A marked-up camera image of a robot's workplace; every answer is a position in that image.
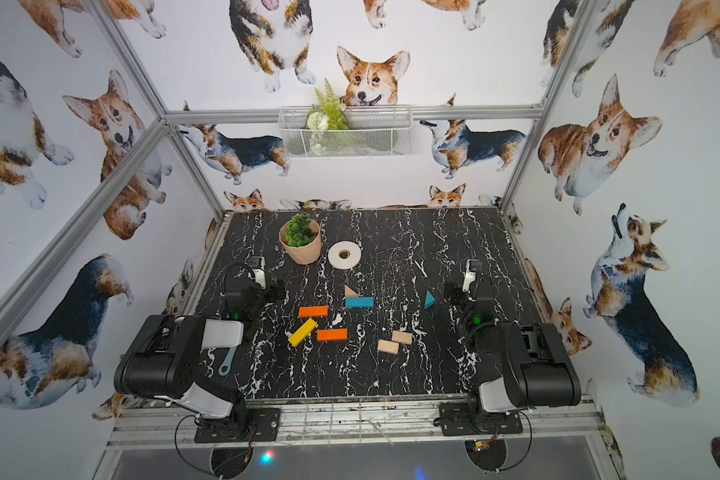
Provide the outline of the teal triangle block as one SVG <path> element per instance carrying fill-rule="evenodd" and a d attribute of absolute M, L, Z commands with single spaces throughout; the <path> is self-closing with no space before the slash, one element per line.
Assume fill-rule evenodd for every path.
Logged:
<path fill-rule="evenodd" d="M 434 295 L 430 291 L 427 291 L 425 295 L 424 308 L 430 309 L 435 305 L 435 303 L 436 299 Z"/>

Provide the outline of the natural wood triangle block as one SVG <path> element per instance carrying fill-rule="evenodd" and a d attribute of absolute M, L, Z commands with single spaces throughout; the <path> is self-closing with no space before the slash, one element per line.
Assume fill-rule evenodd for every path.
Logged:
<path fill-rule="evenodd" d="M 360 297 L 360 295 L 357 292 L 355 292 L 352 288 L 350 288 L 349 286 L 344 287 L 344 296 L 346 298 L 359 298 Z"/>

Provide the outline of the blue rectangular block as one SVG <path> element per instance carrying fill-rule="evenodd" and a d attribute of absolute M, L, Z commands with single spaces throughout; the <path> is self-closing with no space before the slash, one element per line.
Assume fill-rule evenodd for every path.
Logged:
<path fill-rule="evenodd" d="M 349 297 L 345 299 L 346 308 L 373 308 L 373 297 Z"/>

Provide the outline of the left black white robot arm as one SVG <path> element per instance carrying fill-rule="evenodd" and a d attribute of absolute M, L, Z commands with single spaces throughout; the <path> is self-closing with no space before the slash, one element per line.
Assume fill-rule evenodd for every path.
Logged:
<path fill-rule="evenodd" d="M 120 361 L 114 386 L 123 395 L 175 403 L 192 412 L 199 444 L 273 441 L 281 410 L 246 406 L 243 393 L 205 372 L 205 350 L 222 349 L 232 361 L 245 346 L 263 306 L 285 298 L 282 281 L 262 287 L 244 279 L 224 293 L 226 319 L 207 315 L 149 316 Z"/>

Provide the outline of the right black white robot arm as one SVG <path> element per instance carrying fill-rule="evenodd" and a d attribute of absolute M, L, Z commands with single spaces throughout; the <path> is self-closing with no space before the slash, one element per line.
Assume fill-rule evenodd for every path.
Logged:
<path fill-rule="evenodd" d="M 461 313 L 465 348 L 488 359 L 498 377 L 479 383 L 467 397 L 469 412 L 498 414 L 535 407 L 576 406 L 581 385 L 562 337 L 549 323 L 523 325 L 493 316 L 494 297 L 485 285 L 444 285 L 444 297 Z"/>

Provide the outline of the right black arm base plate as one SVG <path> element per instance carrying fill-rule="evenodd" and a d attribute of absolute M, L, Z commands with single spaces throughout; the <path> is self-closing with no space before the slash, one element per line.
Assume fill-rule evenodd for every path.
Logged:
<path fill-rule="evenodd" d="M 517 412 L 487 413 L 468 403 L 440 403 L 433 425 L 446 437 L 508 435 L 524 431 Z"/>

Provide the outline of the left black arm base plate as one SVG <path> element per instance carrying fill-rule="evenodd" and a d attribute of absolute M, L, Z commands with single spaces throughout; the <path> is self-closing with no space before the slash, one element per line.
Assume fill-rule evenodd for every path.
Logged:
<path fill-rule="evenodd" d="M 282 410 L 254 408 L 240 415 L 233 411 L 223 419 L 200 418 L 194 441 L 198 444 L 274 441 Z"/>

